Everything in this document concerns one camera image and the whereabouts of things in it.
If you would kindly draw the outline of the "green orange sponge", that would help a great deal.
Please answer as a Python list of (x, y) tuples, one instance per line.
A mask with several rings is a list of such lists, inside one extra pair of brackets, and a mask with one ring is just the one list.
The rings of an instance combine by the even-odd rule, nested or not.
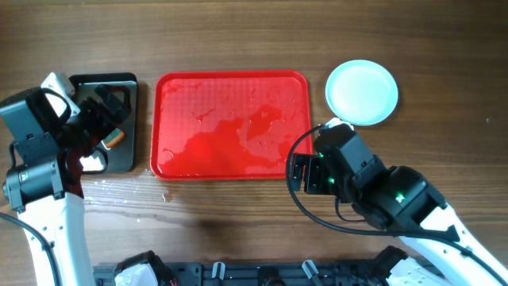
[(106, 138), (102, 140), (102, 144), (107, 149), (112, 149), (115, 145), (121, 142), (125, 137), (125, 133), (120, 129), (115, 129)]

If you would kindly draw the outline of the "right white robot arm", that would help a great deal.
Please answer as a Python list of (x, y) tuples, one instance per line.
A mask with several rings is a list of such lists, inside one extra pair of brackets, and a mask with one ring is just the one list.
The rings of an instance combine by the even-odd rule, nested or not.
[(399, 238), (443, 274), (428, 277), (410, 257), (391, 259), (383, 277), (389, 285), (507, 283), (506, 267), (468, 231), (444, 196), (411, 168), (386, 168), (370, 152), (290, 153), (286, 181), (292, 197), (303, 186), (310, 194), (333, 195), (338, 203), (350, 204), (371, 229), (334, 225), (294, 199), (313, 221), (349, 234)]

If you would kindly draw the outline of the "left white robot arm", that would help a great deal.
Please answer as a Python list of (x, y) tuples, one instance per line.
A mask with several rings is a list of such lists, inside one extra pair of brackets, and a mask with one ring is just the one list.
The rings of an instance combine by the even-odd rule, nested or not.
[(34, 87), (1, 102), (1, 116), (13, 135), (10, 155), (21, 158), (6, 173), (3, 194), (16, 212), (2, 218), (25, 231), (39, 285), (95, 283), (84, 234), (81, 158), (131, 113), (130, 90), (100, 84), (74, 114), (57, 114), (48, 100), (55, 92)]

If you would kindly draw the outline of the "black water tray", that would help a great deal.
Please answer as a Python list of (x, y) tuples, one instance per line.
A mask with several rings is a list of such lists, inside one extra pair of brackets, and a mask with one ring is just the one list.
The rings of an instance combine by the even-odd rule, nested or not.
[(124, 139), (115, 145), (112, 149), (107, 149), (102, 141), (98, 148), (105, 151), (108, 157), (108, 164), (104, 168), (98, 165), (104, 160), (101, 153), (96, 152), (89, 158), (82, 159), (82, 165), (86, 172), (128, 172), (133, 169), (136, 157), (136, 124), (137, 124), (137, 100), (138, 100), (138, 82), (134, 74), (130, 72), (121, 73), (103, 73), (88, 75), (73, 75), (70, 77), (71, 83), (75, 87), (75, 95), (72, 99), (78, 104), (79, 88), (86, 85), (95, 85), (99, 83), (108, 83), (113, 85), (125, 85), (131, 90), (131, 116), (118, 129), (125, 133)]

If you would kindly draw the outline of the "pale blue plate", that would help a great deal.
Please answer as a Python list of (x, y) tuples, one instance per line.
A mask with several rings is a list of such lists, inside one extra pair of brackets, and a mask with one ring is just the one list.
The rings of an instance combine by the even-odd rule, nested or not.
[(325, 101), (337, 118), (354, 126), (373, 126), (395, 111), (398, 85), (384, 66), (370, 60), (350, 60), (330, 73)]

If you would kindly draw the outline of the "red plastic tray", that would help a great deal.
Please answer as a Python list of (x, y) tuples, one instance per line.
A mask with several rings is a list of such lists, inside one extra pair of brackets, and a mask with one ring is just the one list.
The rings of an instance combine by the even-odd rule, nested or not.
[(309, 84), (292, 70), (170, 72), (152, 116), (150, 167), (161, 180), (282, 179), (310, 129)]

